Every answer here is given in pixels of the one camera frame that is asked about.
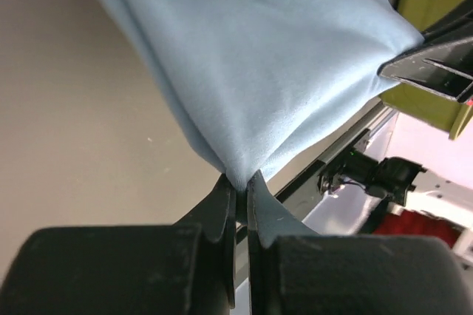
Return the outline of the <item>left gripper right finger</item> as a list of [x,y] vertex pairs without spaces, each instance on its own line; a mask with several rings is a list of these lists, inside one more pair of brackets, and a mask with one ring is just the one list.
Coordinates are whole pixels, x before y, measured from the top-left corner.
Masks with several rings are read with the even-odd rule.
[[260,173],[247,185],[252,314],[470,314],[472,296],[434,237],[323,236]]

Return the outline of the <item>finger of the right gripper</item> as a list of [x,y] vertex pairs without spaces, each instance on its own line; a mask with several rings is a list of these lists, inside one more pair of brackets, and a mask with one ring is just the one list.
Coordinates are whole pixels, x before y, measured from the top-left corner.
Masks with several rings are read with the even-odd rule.
[[425,47],[444,47],[472,42],[472,9],[452,11],[423,32]]
[[443,35],[382,64],[378,75],[443,97],[472,100],[472,37]]

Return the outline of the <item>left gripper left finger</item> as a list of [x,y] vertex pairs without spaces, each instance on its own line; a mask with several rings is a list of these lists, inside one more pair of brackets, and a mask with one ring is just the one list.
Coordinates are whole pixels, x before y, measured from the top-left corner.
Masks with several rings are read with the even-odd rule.
[[171,225],[32,233],[1,284],[3,314],[228,314],[237,193],[226,176]]

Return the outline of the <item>light blue t shirt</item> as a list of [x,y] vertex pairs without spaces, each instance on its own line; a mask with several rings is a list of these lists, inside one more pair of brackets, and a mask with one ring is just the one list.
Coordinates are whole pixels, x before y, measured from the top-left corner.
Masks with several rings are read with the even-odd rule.
[[189,144],[242,190],[395,85],[422,35],[389,0],[99,0]]

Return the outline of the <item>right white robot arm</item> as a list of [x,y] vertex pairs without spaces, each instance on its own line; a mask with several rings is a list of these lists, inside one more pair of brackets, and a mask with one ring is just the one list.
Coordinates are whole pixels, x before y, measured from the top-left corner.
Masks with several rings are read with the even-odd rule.
[[[472,105],[472,0],[465,0],[423,32],[422,45],[381,65],[378,73],[408,87],[436,95],[466,108]],[[430,217],[458,226],[453,245],[469,260],[472,241],[472,191],[422,165],[402,157],[382,161],[366,155],[354,143],[345,147],[319,175],[322,201],[305,218],[321,234],[374,232],[389,208],[405,217]]]

